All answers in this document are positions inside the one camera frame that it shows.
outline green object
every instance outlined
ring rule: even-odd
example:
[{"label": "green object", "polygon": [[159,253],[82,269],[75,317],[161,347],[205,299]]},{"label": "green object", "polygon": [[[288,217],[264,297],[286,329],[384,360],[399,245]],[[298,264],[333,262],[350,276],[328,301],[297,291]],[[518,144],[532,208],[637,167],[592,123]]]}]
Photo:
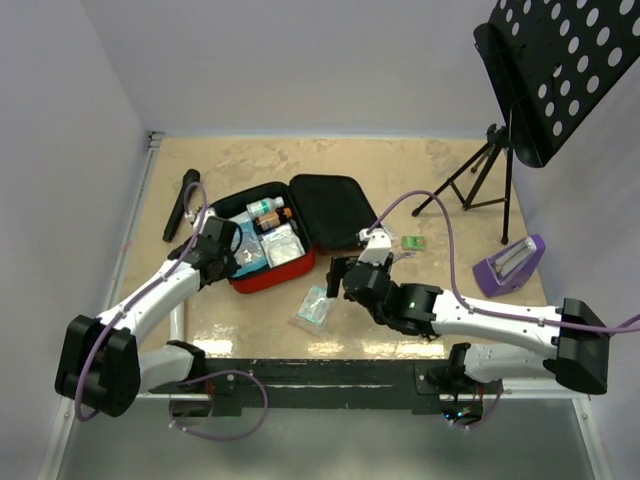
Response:
[{"label": "green object", "polygon": [[403,250],[424,250],[427,248],[427,242],[424,237],[402,237],[402,249]]}]

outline white wall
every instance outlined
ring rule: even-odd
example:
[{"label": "white wall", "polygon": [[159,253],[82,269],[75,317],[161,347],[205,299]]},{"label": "white wall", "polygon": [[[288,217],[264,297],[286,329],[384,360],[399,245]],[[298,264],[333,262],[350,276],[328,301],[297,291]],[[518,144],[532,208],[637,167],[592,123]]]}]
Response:
[{"label": "white wall", "polygon": [[82,0],[145,126],[477,136],[495,0]]},{"label": "white wall", "polygon": [[2,478],[38,472],[65,328],[100,307],[143,137],[77,0],[1,2]]},{"label": "white wall", "polygon": [[[640,312],[640,62],[542,170],[518,166],[529,232],[548,250],[547,299],[586,301],[608,325]],[[618,480],[638,478],[640,334],[611,341],[609,393],[593,408]]]}]

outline red case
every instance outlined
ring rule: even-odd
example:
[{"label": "red case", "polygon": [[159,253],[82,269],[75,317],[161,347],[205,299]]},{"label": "red case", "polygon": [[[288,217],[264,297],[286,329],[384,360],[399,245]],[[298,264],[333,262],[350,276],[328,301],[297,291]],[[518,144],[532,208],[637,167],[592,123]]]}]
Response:
[{"label": "red case", "polygon": [[358,232],[376,220],[376,214],[358,182],[341,175],[297,175],[289,185],[265,183],[218,200],[211,206],[218,216],[231,218],[242,213],[248,203],[279,196],[293,211],[298,236],[306,253],[283,265],[265,267],[230,279],[233,288],[240,293],[258,292],[304,275],[314,267],[318,248],[356,248]]}]

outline tripod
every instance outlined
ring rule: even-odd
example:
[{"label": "tripod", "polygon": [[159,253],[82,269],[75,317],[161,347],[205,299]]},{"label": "tripod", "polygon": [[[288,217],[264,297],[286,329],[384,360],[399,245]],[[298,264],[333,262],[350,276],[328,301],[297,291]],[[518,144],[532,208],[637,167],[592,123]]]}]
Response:
[{"label": "tripod", "polygon": [[[487,202],[481,203],[473,203],[473,200],[476,198],[478,194],[478,190],[484,183],[489,171],[491,171],[491,167],[496,162],[498,155],[502,151],[502,149],[507,150],[507,174],[505,176],[505,184],[504,184],[504,197],[497,198],[495,200],[489,200]],[[478,168],[484,163],[484,167],[480,171],[480,175],[478,175],[478,179],[471,187],[471,191],[467,198],[462,195],[460,189],[455,184],[456,179],[462,175],[469,167],[471,167],[471,172],[476,173]],[[504,203],[504,216],[502,219],[502,244],[506,245],[509,243],[509,208],[511,206],[511,175],[513,172],[513,147],[511,142],[509,141],[509,135],[507,131],[507,127],[502,127],[498,129],[495,124],[491,125],[487,130],[487,143],[484,144],[480,150],[478,150],[469,160],[465,162],[462,167],[460,167],[451,177],[447,179],[447,181],[440,186],[435,191],[436,195],[440,195],[447,187],[451,187],[455,192],[460,202],[462,202],[463,210],[470,210],[472,208],[478,207],[486,207],[487,205],[494,205],[496,203]],[[422,210],[431,203],[431,198],[425,200],[418,208],[416,208],[411,215],[417,217]]]}]

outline wooden tabletop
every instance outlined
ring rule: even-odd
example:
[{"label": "wooden tabletop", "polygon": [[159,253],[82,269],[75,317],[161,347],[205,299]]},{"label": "wooden tabletop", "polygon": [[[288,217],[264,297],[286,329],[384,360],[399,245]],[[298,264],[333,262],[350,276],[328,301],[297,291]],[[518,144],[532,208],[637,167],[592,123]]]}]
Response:
[{"label": "wooden tabletop", "polygon": [[[165,138],[162,142],[134,238],[122,297],[153,275],[167,253],[191,233],[183,222],[173,243],[162,233],[182,176],[189,168],[202,174],[209,201],[275,180],[288,182],[299,173],[341,174],[355,178],[371,205],[381,213],[401,194],[414,189],[434,191],[483,144],[460,139],[277,139]],[[505,162],[501,156],[476,201],[504,192]],[[475,175],[457,182],[468,192]],[[449,208],[456,245],[456,271],[461,291],[483,298],[472,267],[500,251],[502,204],[464,212],[451,189],[441,196]],[[450,288],[448,239],[442,213],[430,205],[418,218],[411,211],[422,201],[406,200],[387,218],[398,235],[423,235],[427,248],[400,260],[392,269],[397,283],[426,283]],[[200,200],[194,196],[194,207]],[[511,203],[510,240],[526,236],[515,194]],[[329,258],[318,257],[314,270],[300,278],[251,294],[237,293],[226,282],[206,287],[187,301],[186,339],[214,357],[248,358],[445,358],[461,337],[427,342],[376,325],[361,306],[336,300],[322,328],[295,318],[309,289],[323,286]],[[536,274],[519,291],[496,299],[520,305],[544,305]],[[150,350],[168,340],[168,321],[142,345]]]}]

